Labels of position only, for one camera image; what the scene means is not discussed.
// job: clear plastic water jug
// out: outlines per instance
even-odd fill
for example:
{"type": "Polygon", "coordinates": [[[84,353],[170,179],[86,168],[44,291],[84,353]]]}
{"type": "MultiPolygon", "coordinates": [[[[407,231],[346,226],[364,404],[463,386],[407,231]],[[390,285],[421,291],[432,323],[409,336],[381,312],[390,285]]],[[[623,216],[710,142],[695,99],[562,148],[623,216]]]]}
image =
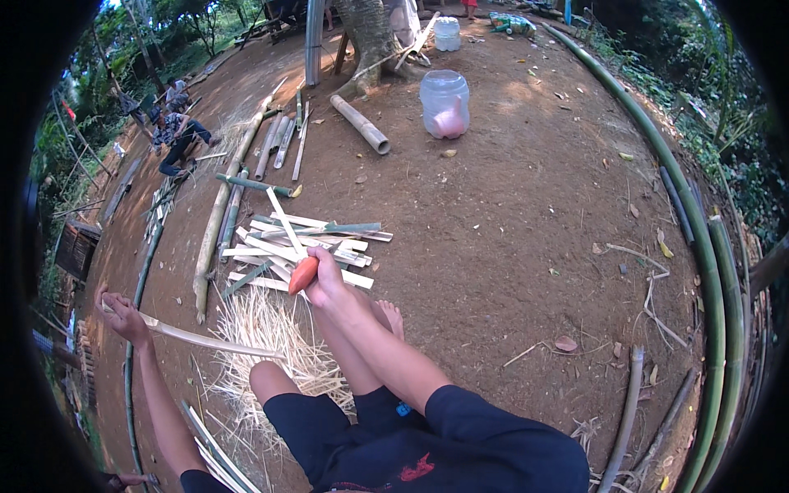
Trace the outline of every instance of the clear plastic water jug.
{"type": "Polygon", "coordinates": [[[469,129],[469,86],[454,70],[431,70],[419,87],[424,127],[436,139],[457,139],[469,129]]]}
{"type": "Polygon", "coordinates": [[[440,51],[460,50],[460,24],[455,17],[436,19],[436,49],[440,51]]]}

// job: blue logo on shorts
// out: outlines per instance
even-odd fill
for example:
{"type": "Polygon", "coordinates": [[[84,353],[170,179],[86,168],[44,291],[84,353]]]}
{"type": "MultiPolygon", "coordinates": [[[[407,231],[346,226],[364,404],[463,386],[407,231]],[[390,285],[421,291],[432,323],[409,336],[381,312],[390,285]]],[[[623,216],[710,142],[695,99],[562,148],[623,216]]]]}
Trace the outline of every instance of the blue logo on shorts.
{"type": "Polygon", "coordinates": [[[405,416],[406,414],[411,412],[411,406],[407,405],[405,402],[400,401],[400,404],[397,406],[397,414],[400,416],[405,416]]]}

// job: t-shirt sleeve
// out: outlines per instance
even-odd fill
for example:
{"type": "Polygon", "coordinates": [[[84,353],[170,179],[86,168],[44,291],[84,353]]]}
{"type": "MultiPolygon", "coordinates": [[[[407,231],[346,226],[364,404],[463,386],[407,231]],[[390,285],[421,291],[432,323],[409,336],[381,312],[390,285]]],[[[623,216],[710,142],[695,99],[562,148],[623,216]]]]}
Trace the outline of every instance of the t-shirt sleeve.
{"type": "Polygon", "coordinates": [[[181,487],[184,493],[233,493],[211,474],[198,469],[181,474],[181,487]]]}
{"type": "Polygon", "coordinates": [[[499,409],[473,392],[455,385],[440,387],[428,399],[424,414],[436,435],[504,452],[532,478],[549,482],[542,485],[545,491],[586,491],[589,486],[589,464],[578,442],[539,421],[499,409]]]}

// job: bare foot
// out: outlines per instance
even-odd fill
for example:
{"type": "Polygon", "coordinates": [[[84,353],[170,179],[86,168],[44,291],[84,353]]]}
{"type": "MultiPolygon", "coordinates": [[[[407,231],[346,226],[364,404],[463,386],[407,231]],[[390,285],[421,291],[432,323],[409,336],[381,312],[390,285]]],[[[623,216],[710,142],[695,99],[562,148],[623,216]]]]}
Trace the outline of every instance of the bare foot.
{"type": "Polygon", "coordinates": [[[389,319],[389,325],[392,327],[392,333],[396,335],[401,341],[406,340],[406,333],[402,329],[402,315],[400,315],[400,308],[397,308],[389,301],[378,300],[376,302],[381,307],[383,313],[389,319]]]}

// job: hand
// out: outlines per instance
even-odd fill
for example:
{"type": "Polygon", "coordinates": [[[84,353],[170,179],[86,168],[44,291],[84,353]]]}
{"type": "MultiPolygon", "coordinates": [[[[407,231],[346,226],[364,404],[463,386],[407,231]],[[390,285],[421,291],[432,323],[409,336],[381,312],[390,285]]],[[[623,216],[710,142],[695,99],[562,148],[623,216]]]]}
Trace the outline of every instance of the hand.
{"type": "Polygon", "coordinates": [[[309,300],[318,308],[330,308],[341,302],[349,292],[334,256],[322,247],[307,248],[307,254],[318,259],[317,280],[305,289],[309,300]]]}
{"type": "Polygon", "coordinates": [[[136,347],[153,341],[151,331],[145,325],[140,313],[134,308],[131,300],[124,298],[120,293],[108,293],[106,283],[96,291],[95,309],[99,311],[104,322],[116,334],[130,341],[136,347]],[[112,308],[114,313],[105,312],[102,301],[112,308]]]}

